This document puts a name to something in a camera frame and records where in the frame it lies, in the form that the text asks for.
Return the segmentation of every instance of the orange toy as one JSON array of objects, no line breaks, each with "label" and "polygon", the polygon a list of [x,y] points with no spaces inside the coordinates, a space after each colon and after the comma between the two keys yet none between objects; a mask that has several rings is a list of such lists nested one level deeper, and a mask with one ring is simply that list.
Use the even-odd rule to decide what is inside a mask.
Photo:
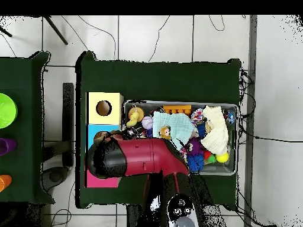
[{"label": "orange toy", "polygon": [[191,105],[163,105],[163,109],[167,114],[185,113],[187,116],[191,114]]},{"label": "orange toy", "polygon": [[0,175],[0,192],[7,188],[12,183],[10,175]]}]

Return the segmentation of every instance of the green table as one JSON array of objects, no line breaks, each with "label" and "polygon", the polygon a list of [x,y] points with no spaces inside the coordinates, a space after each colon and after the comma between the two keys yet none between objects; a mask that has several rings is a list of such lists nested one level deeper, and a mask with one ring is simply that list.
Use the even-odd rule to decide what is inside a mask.
[{"label": "green table", "polygon": [[0,129],[0,137],[15,138],[18,148],[0,157],[0,174],[12,183],[0,192],[0,202],[53,203],[40,186],[42,162],[41,72],[49,53],[38,52],[28,59],[0,58],[0,92],[18,107],[16,120]]},{"label": "green table", "polygon": [[[228,63],[137,63],[97,61],[91,51],[76,63],[76,205],[89,203],[142,204],[147,175],[124,177],[118,188],[85,188],[85,94],[119,92],[124,100],[159,100],[239,104],[240,61]],[[207,185],[216,205],[236,208],[236,179],[232,176],[194,176],[196,186]]]}]

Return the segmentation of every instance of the toy duck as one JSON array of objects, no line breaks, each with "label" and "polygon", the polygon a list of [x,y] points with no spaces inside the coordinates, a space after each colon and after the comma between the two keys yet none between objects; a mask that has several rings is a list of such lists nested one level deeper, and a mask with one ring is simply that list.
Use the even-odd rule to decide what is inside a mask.
[{"label": "toy duck", "polygon": [[133,114],[130,116],[130,120],[126,123],[127,127],[135,126],[136,123],[138,122],[139,119],[139,113],[135,111]]}]

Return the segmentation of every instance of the table leg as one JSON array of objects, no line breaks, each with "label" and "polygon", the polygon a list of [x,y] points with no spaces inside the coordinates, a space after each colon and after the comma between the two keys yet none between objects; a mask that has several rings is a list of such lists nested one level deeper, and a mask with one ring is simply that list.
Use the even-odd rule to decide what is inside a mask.
[{"label": "table leg", "polygon": [[65,38],[62,36],[60,31],[57,29],[57,27],[54,25],[53,21],[50,19],[50,17],[44,17],[46,21],[50,24],[50,26],[54,29],[54,31],[57,33],[57,35],[61,38],[61,40],[68,45],[68,42],[65,40]]},{"label": "table leg", "polygon": [[1,26],[0,26],[0,32],[4,33],[5,35],[8,35],[9,37],[12,37],[12,34],[7,32],[5,29],[3,29]]},{"label": "table leg", "polygon": [[42,148],[42,152],[43,152],[42,162],[45,162],[45,161],[51,159],[52,157],[63,154],[65,152],[71,153],[72,149],[71,149],[70,145],[71,145],[70,141],[59,141],[59,142],[54,142],[52,144],[44,146]]},{"label": "table leg", "polygon": [[73,129],[74,129],[74,85],[73,83],[63,84],[63,108],[62,108],[62,141],[69,141],[68,152],[62,154],[63,166],[73,166]]}]

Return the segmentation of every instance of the green toy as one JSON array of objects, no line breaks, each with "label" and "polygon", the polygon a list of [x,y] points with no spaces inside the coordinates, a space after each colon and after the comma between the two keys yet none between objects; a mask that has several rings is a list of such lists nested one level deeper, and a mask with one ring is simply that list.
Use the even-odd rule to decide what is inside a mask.
[{"label": "green toy", "polygon": [[204,159],[204,164],[205,164],[205,165],[206,165],[206,164],[213,164],[213,163],[215,163],[215,162],[217,162],[217,160],[215,159],[215,156],[214,156],[213,154],[211,154],[211,155],[208,157],[207,160]]},{"label": "green toy", "polygon": [[17,113],[18,109],[15,102],[6,94],[0,93],[0,129],[13,123]]}]

